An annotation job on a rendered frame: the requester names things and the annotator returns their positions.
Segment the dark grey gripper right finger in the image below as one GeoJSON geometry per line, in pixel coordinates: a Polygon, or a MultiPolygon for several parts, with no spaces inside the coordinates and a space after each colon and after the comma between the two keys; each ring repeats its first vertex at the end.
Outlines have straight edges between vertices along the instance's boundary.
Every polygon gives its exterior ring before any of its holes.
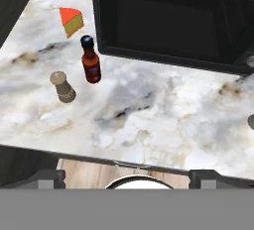
{"type": "Polygon", "coordinates": [[[189,189],[254,188],[254,179],[221,175],[214,170],[191,170],[189,178],[189,189]]]}

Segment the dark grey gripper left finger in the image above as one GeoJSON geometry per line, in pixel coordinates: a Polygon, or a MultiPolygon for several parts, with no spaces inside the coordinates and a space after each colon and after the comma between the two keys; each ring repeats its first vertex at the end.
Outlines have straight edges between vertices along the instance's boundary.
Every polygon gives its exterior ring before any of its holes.
{"type": "Polygon", "coordinates": [[[31,177],[9,185],[18,189],[65,189],[65,171],[42,170],[31,177]]]}

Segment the dark cabinet front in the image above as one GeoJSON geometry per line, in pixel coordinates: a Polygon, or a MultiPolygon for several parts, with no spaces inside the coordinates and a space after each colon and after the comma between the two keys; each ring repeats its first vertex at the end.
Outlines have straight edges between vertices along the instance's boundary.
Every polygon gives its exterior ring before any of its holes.
{"type": "Polygon", "coordinates": [[[0,187],[25,180],[41,170],[55,170],[59,158],[50,153],[0,145],[0,187]]]}

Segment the white round object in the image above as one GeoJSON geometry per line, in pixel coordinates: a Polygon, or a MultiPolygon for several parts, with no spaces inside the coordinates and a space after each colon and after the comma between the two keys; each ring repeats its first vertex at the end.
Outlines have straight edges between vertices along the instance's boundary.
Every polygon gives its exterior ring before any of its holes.
{"type": "Polygon", "coordinates": [[[108,189],[172,189],[169,184],[145,175],[128,175],[107,185],[108,189]]]}

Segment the beige shaker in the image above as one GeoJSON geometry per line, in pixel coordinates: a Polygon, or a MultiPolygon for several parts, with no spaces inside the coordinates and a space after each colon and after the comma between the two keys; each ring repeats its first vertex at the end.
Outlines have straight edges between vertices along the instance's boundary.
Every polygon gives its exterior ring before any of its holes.
{"type": "Polygon", "coordinates": [[[56,87],[58,98],[63,103],[71,103],[75,97],[75,90],[66,80],[66,74],[62,71],[55,71],[50,76],[50,82],[56,87]]]}

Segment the brown hot sauce bottle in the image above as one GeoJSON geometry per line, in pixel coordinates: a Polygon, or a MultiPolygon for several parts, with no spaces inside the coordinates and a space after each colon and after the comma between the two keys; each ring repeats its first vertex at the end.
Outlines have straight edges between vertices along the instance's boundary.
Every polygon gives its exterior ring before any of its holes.
{"type": "Polygon", "coordinates": [[[101,70],[99,56],[94,51],[93,37],[90,35],[84,35],[81,37],[80,43],[83,48],[81,61],[86,80],[89,83],[97,83],[101,79],[101,70]]]}

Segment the orange yellow cheese wedge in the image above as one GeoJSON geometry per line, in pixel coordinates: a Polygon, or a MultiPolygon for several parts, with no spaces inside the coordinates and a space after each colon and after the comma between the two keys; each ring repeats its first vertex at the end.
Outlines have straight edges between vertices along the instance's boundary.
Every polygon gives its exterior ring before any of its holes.
{"type": "Polygon", "coordinates": [[[68,38],[84,26],[82,13],[79,10],[60,7],[60,15],[68,38]]]}

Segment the black sink basin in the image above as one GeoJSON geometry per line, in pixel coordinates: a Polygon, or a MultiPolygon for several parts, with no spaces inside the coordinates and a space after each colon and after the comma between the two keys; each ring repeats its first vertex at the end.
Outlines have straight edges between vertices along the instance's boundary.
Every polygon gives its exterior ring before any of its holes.
{"type": "Polygon", "coordinates": [[[254,73],[254,0],[92,0],[109,56],[254,73]]]}

